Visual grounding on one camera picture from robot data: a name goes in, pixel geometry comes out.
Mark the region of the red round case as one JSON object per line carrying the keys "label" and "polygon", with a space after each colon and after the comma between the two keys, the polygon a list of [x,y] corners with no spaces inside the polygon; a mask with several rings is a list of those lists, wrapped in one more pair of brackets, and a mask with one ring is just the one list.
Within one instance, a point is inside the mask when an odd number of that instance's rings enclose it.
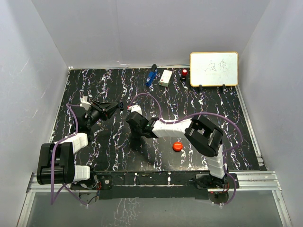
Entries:
{"label": "red round case", "polygon": [[183,145],[180,141],[173,143],[172,148],[175,152],[180,152],[183,149]]}

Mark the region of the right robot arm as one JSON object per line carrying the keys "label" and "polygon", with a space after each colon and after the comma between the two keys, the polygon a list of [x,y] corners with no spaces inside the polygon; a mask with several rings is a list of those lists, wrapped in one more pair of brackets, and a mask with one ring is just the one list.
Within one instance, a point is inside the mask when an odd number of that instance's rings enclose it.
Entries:
{"label": "right robot arm", "polygon": [[134,111],[126,118],[134,138],[186,138],[189,143],[202,154],[207,162],[209,176],[195,178],[196,185],[201,188],[223,188],[228,182],[223,160],[223,131],[202,115],[182,121],[163,122],[158,117],[147,120]]}

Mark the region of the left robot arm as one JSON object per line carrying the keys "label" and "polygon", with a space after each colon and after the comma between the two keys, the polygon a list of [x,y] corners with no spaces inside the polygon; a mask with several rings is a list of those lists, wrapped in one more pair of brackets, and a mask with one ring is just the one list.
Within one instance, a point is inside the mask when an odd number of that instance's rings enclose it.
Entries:
{"label": "left robot arm", "polygon": [[79,111],[71,111],[73,115],[72,134],[53,143],[41,145],[37,168],[37,182],[46,184],[69,184],[81,182],[92,189],[98,183],[98,177],[89,166],[74,163],[74,155],[88,146],[91,140],[91,129],[100,120],[110,119],[116,110],[122,111],[122,102],[102,103],[98,101],[81,101]]}

